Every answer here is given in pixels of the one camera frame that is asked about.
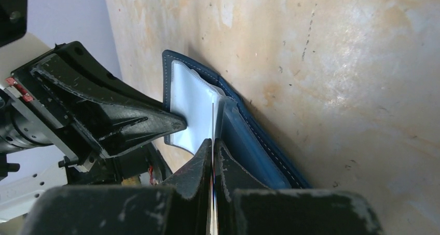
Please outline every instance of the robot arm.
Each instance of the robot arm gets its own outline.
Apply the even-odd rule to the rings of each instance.
[[[114,77],[80,42],[50,49],[26,32],[26,20],[27,0],[0,0],[0,181],[20,169],[9,153],[53,144],[65,157],[3,185],[0,222],[27,213],[49,187],[117,184],[150,166],[169,176],[150,142],[185,120]]]

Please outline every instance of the blue leather wallet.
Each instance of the blue leather wallet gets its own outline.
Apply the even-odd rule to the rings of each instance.
[[[223,108],[221,139],[231,155],[249,173],[272,189],[311,188],[302,174],[246,109],[239,94],[222,76],[180,53],[166,50],[163,59],[163,104],[170,111],[172,62],[177,60],[196,71],[207,83],[221,88],[228,100]],[[170,136],[164,137],[170,145]]]

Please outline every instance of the plywood board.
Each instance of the plywood board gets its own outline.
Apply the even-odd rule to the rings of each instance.
[[[125,82],[161,100],[161,52],[199,60],[313,185],[362,194],[389,234],[440,233],[440,0],[106,1]]]

